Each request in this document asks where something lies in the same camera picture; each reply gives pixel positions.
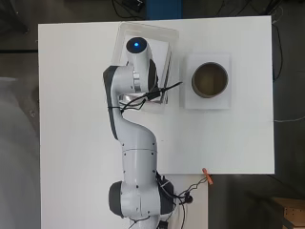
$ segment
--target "table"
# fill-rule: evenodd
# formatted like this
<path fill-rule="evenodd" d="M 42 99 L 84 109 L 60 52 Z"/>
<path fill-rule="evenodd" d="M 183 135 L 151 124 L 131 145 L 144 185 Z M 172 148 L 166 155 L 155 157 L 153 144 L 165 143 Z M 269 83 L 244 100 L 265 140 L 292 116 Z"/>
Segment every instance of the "table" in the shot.
<path fill-rule="evenodd" d="M 229 111 L 183 111 L 175 89 L 169 92 L 172 102 L 163 115 L 126 113 L 128 119 L 136 118 L 155 133 L 160 173 L 177 174 L 170 179 L 178 191 L 197 182 L 200 175 L 191 174 L 201 173 L 202 167 L 213 174 L 273 173 L 270 17 L 140 23 L 178 30 L 180 56 L 187 52 L 230 52 L 233 57 L 235 84 Z M 122 169 L 120 145 L 111 133 L 102 73 L 111 64 L 118 26 L 118 22 L 39 25 L 43 229 L 128 226 L 108 207 L 109 187 L 122 179 Z M 179 70 L 171 75 L 173 83 L 179 79 Z M 173 116 L 177 112 L 188 119 L 177 120 Z M 212 134 L 197 135 L 195 145 L 178 134 L 183 130 L 185 136 L 192 135 L 192 128 L 198 125 Z M 225 139 L 223 144 L 212 147 L 213 135 Z M 190 144 L 197 150 L 188 160 L 183 150 Z M 207 228 L 207 193 L 207 185 L 194 193 L 185 228 Z"/>

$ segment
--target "black cable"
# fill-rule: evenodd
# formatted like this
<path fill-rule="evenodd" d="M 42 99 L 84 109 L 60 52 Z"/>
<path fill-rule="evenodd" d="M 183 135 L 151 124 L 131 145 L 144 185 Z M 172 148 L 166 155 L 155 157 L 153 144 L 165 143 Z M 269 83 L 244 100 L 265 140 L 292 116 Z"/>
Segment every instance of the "black cable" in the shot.
<path fill-rule="evenodd" d="M 114 4 L 114 2 L 119 5 L 121 8 L 123 8 L 130 16 L 122 16 L 118 13 L 117 9 L 116 9 L 116 6 Z M 120 17 L 120 18 L 123 18 L 123 19 L 130 19 L 130 18 L 133 18 L 134 20 L 136 19 L 142 19 L 142 20 L 145 20 L 144 18 L 142 17 L 139 17 L 139 16 L 135 16 L 133 15 L 123 4 L 119 3 L 117 0 L 112 0 L 112 6 L 114 8 L 114 11 L 115 11 L 115 14 Z"/>
<path fill-rule="evenodd" d="M 131 229 L 134 225 L 135 225 L 135 222 L 128 229 Z"/>
<path fill-rule="evenodd" d="M 180 85 L 182 82 L 178 82 L 178 83 L 175 83 L 173 85 L 171 85 L 171 87 L 168 87 L 168 88 L 163 88 L 163 89 L 159 89 L 157 91 L 154 91 L 154 92 L 150 92 L 150 93 L 145 93 L 141 96 L 138 96 L 137 98 L 133 99 L 132 101 L 128 102 L 122 109 L 121 109 L 121 113 L 123 114 L 125 110 L 127 110 L 128 106 L 130 106 L 131 104 L 133 104 L 133 102 L 141 99 L 141 98 L 146 98 L 147 96 L 149 95 L 152 95 L 152 94 L 160 94 L 160 93 L 164 93 L 178 85 Z"/>
<path fill-rule="evenodd" d="M 287 189 L 289 189 L 289 190 L 292 191 L 293 193 L 297 194 L 300 198 L 305 199 L 305 196 L 304 196 L 302 193 L 298 192 L 296 189 L 294 189 L 294 188 L 291 187 L 290 185 L 285 184 L 285 183 L 282 182 L 280 179 L 278 179 L 278 178 L 276 178 L 276 177 L 274 177 L 274 176 L 272 176 L 272 175 L 267 175 L 267 176 L 273 178 L 274 180 L 276 180 L 277 182 L 279 182 L 281 185 L 283 185 L 284 187 L 286 187 Z"/>
<path fill-rule="evenodd" d="M 134 106 L 128 107 L 128 108 L 125 109 L 125 111 L 126 111 L 126 110 L 137 110 L 137 111 L 139 111 L 139 110 L 141 110 L 141 108 L 144 106 L 144 103 L 145 103 L 146 101 L 147 101 L 147 99 L 144 98 L 143 101 L 138 105 L 138 106 L 140 106 L 140 107 L 138 107 L 138 108 L 136 108 L 136 107 L 134 107 Z"/>
<path fill-rule="evenodd" d="M 257 13 L 260 14 L 260 12 L 250 3 L 250 7 Z"/>
<path fill-rule="evenodd" d="M 181 197 L 181 195 L 189 193 L 190 191 L 197 189 L 199 184 L 201 183 L 205 183 L 207 181 L 207 179 L 204 177 L 202 179 L 200 179 L 196 184 L 192 184 L 187 190 L 183 191 L 182 193 L 179 194 L 179 196 Z"/>
<path fill-rule="evenodd" d="M 181 224 L 181 229 L 183 229 L 184 222 L 185 222 L 185 208 L 184 208 L 184 204 L 182 203 L 181 199 L 180 199 L 180 202 L 181 202 L 181 206 L 182 206 L 182 209 L 183 209 L 183 219 L 182 219 L 182 224 Z"/>
<path fill-rule="evenodd" d="M 218 12 L 217 12 L 217 14 L 216 14 L 216 16 L 219 15 L 219 13 L 221 12 L 221 10 L 222 10 L 224 7 L 225 7 L 225 0 L 222 0 L 221 6 L 220 6 L 220 8 L 219 8 L 219 10 L 218 10 Z"/>
<path fill-rule="evenodd" d="M 173 215 L 173 211 L 174 209 L 171 211 L 171 214 L 168 216 L 168 218 L 165 221 L 168 221 L 171 218 L 171 216 Z"/>
<path fill-rule="evenodd" d="M 129 229 L 131 229 L 138 221 L 145 221 L 146 219 L 149 219 L 150 217 L 146 217 L 146 218 L 144 218 L 144 219 L 138 219 L 138 220 L 136 220 L 136 219 L 131 219 L 130 218 L 130 220 L 132 220 L 133 221 L 133 224 L 129 227 Z"/>
<path fill-rule="evenodd" d="M 276 32 L 277 32 L 278 45 L 279 45 L 279 51 L 280 51 L 280 67 L 279 67 L 277 77 L 274 77 L 274 82 L 276 82 L 276 80 L 280 77 L 280 74 L 282 72 L 284 59 L 283 59 L 283 50 L 282 50 L 282 43 L 281 43 L 280 35 L 279 35 L 279 29 L 278 29 L 278 26 L 276 26 L 274 24 L 273 24 L 273 26 L 275 27 Z"/>
<path fill-rule="evenodd" d="M 246 3 L 246 5 L 237 13 L 236 16 L 238 16 L 241 12 L 243 12 L 243 11 L 248 7 L 248 5 L 251 3 L 251 1 L 252 1 L 252 0 L 249 0 L 249 1 Z"/>

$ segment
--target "metal bowl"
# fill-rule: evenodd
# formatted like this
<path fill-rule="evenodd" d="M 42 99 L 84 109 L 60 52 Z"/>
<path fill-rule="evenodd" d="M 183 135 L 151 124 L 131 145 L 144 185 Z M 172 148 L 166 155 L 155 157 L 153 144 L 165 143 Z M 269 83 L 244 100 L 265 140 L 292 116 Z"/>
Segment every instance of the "metal bowl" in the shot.
<path fill-rule="evenodd" d="M 193 74 L 193 91 L 204 98 L 212 98 L 227 88 L 229 77 L 227 71 L 219 64 L 209 62 L 200 65 Z"/>

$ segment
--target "wire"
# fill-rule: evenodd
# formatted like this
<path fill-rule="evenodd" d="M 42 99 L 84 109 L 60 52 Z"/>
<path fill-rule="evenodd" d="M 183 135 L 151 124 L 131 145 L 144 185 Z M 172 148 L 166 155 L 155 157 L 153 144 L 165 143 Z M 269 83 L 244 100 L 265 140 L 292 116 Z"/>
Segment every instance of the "wire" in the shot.
<path fill-rule="evenodd" d="M 222 10 L 224 7 L 225 7 L 225 0 L 222 0 L 221 6 L 220 6 L 220 8 L 219 8 L 219 10 L 218 10 L 218 12 L 217 12 L 217 14 L 216 14 L 216 16 L 219 15 L 219 13 L 221 12 L 221 10 Z"/>
<path fill-rule="evenodd" d="M 274 120 L 274 122 L 296 122 L 296 121 L 301 121 L 304 119 L 305 119 L 305 116 L 302 116 L 302 117 L 296 118 L 296 119 Z"/>
<path fill-rule="evenodd" d="M 273 24 L 273 26 L 275 27 L 276 32 L 277 32 L 279 52 L 280 52 L 280 67 L 279 67 L 279 72 L 277 74 L 277 77 L 274 77 L 274 82 L 276 82 L 276 80 L 280 77 L 280 74 L 282 72 L 284 59 L 283 59 L 283 50 L 282 50 L 282 43 L 281 43 L 280 35 L 279 35 L 279 29 L 278 29 L 278 26 L 276 26 L 274 24 Z"/>
<path fill-rule="evenodd" d="M 275 24 L 276 22 L 279 22 L 279 20 L 282 18 L 282 16 L 284 15 L 284 9 L 282 7 L 279 7 L 282 11 L 281 15 L 273 21 L 273 24 Z"/>
<path fill-rule="evenodd" d="M 117 9 L 116 9 L 116 6 L 114 4 L 114 2 L 119 5 L 121 8 L 123 8 L 130 16 L 122 16 L 118 13 Z M 142 20 L 145 20 L 143 17 L 139 17 L 139 16 L 135 16 L 133 15 L 124 5 L 122 5 L 121 3 L 119 3 L 117 0 L 112 0 L 112 6 L 114 8 L 114 11 L 115 11 L 115 14 L 120 17 L 120 18 L 123 18 L 123 19 L 129 19 L 129 18 L 133 18 L 134 20 L 137 20 L 137 19 L 142 19 Z"/>
<path fill-rule="evenodd" d="M 181 229 L 184 227 L 184 222 L 185 222 L 185 208 L 184 208 L 184 203 L 182 203 L 182 200 L 180 199 L 180 203 L 183 209 L 183 219 L 182 219 L 182 224 L 181 224 Z"/>
<path fill-rule="evenodd" d="M 251 3 L 251 1 L 252 1 L 252 0 L 249 0 L 249 1 L 246 3 L 246 5 L 237 13 L 236 16 L 238 16 L 241 12 L 243 12 L 243 11 L 248 7 L 248 5 Z"/>
<path fill-rule="evenodd" d="M 182 82 L 178 82 L 178 83 L 175 83 L 175 84 L 171 85 L 171 87 L 162 88 L 162 89 L 159 89 L 159 90 L 157 90 L 157 91 L 145 93 L 145 94 L 143 94 L 143 95 L 141 95 L 141 96 L 138 96 L 137 98 L 135 98 L 135 99 L 131 100 L 130 102 L 128 102 L 128 103 L 121 109 L 121 113 L 123 114 L 124 111 L 127 110 L 127 108 L 128 108 L 131 104 L 133 104 L 133 102 L 135 102 L 135 101 L 137 101 L 137 100 L 139 100 L 139 99 L 142 99 L 142 98 L 146 98 L 146 97 L 148 97 L 149 95 L 164 93 L 164 92 L 166 92 L 166 91 L 168 91 L 168 90 L 170 90 L 170 89 L 172 89 L 172 88 L 174 88 L 174 87 L 180 85 L 181 83 L 182 83 Z"/>
<path fill-rule="evenodd" d="M 126 111 L 126 110 L 137 110 L 137 111 L 139 111 L 139 110 L 141 110 L 141 108 L 144 106 L 144 103 L 145 103 L 146 101 L 147 101 L 147 99 L 144 98 L 143 101 L 139 104 L 139 105 L 140 105 L 139 108 L 128 107 L 128 108 L 125 109 L 125 111 Z"/>
<path fill-rule="evenodd" d="M 291 187 L 290 185 L 285 184 L 285 183 L 282 182 L 280 179 L 278 179 L 278 178 L 276 178 L 276 177 L 274 177 L 274 176 L 272 176 L 272 175 L 267 175 L 267 176 L 273 178 L 274 180 L 276 180 L 277 182 L 279 182 L 281 185 L 283 185 L 284 187 L 286 187 L 287 189 L 289 189 L 289 190 L 292 191 L 293 193 L 297 194 L 300 198 L 305 199 L 305 196 L 304 196 L 302 193 L 298 192 L 296 189 L 294 189 L 294 188 Z"/>
<path fill-rule="evenodd" d="M 135 224 L 136 222 L 134 222 L 128 229 L 131 229 Z"/>
<path fill-rule="evenodd" d="M 141 104 L 142 104 L 142 102 L 136 103 L 136 104 L 130 104 L 129 106 L 130 106 L 130 107 L 137 107 L 137 106 L 141 106 Z M 120 102 L 120 105 L 125 106 L 126 103 Z"/>
<path fill-rule="evenodd" d="M 135 220 L 135 219 L 131 219 L 133 221 L 133 224 L 129 227 L 129 229 L 131 229 L 138 221 L 145 221 L 146 219 L 149 219 L 151 216 L 144 218 L 144 219 L 139 219 L 139 220 Z"/>
<path fill-rule="evenodd" d="M 206 181 L 207 181 L 207 179 L 205 177 L 200 179 L 196 184 L 192 184 L 187 190 L 185 190 L 182 193 L 180 193 L 179 196 L 181 197 L 181 195 L 183 195 L 185 193 L 189 193 L 190 191 L 192 191 L 194 189 L 197 189 L 199 184 L 205 183 Z"/>
<path fill-rule="evenodd" d="M 251 7 L 257 14 L 260 14 L 259 11 L 252 5 L 252 3 L 250 3 L 250 7 Z"/>

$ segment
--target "black cable on floor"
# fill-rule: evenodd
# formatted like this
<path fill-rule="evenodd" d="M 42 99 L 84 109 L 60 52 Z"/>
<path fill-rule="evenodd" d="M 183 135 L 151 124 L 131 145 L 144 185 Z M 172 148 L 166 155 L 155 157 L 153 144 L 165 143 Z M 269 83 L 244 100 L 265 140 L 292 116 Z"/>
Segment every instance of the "black cable on floor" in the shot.
<path fill-rule="evenodd" d="M 271 177 L 272 179 L 276 180 L 278 183 L 280 183 L 282 186 L 286 187 L 287 189 L 289 189 L 291 192 L 297 194 L 299 197 L 301 197 L 302 199 L 305 199 L 305 196 L 298 192 L 296 189 L 294 189 L 293 187 L 291 187 L 290 185 L 288 184 L 285 184 L 284 182 L 282 182 L 280 179 L 272 176 L 272 175 L 267 175 L 268 177 Z"/>
<path fill-rule="evenodd" d="M 115 4 L 116 3 L 117 5 L 119 5 L 121 8 L 123 8 L 130 16 L 122 16 L 118 13 L 117 9 L 116 9 L 116 6 Z M 112 6 L 114 8 L 114 11 L 115 11 L 115 14 L 120 17 L 120 18 L 123 18 L 123 19 L 131 19 L 133 18 L 134 20 L 137 20 L 137 19 L 141 19 L 141 20 L 145 20 L 145 18 L 143 17 L 139 17 L 139 16 L 135 16 L 133 15 L 128 9 L 127 7 L 125 7 L 123 4 L 119 3 L 117 0 L 112 0 Z"/>
<path fill-rule="evenodd" d="M 279 71 L 278 71 L 277 76 L 276 76 L 276 77 L 274 76 L 274 82 L 276 82 L 276 80 L 280 77 L 280 74 L 281 74 L 281 72 L 282 72 L 284 59 L 283 59 L 282 43 L 281 43 L 281 40 L 280 40 L 280 35 L 279 35 L 278 26 L 276 26 L 276 25 L 273 24 L 273 27 L 275 27 L 276 32 L 277 32 L 277 39 L 278 39 L 279 52 L 280 52 L 280 66 L 279 66 Z"/>
<path fill-rule="evenodd" d="M 241 12 L 243 12 L 247 7 L 248 5 L 251 3 L 252 0 L 248 0 L 248 2 L 246 3 L 246 5 L 236 14 L 236 16 L 238 16 Z"/>

